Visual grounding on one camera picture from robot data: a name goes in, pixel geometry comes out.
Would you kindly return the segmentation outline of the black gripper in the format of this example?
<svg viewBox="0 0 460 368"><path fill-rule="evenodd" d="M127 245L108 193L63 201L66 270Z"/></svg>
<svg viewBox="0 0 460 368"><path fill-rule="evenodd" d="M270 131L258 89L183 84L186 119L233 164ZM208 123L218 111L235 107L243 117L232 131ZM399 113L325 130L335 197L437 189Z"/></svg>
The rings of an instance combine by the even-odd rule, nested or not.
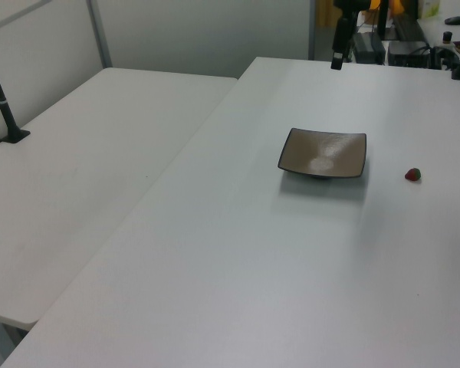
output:
<svg viewBox="0 0 460 368"><path fill-rule="evenodd" d="M343 60L352 61L353 37L358 29L357 16L370 8L370 0L333 0L333 5L342 11L342 18L337 21L333 38L331 61L331 68L339 71Z"/></svg>

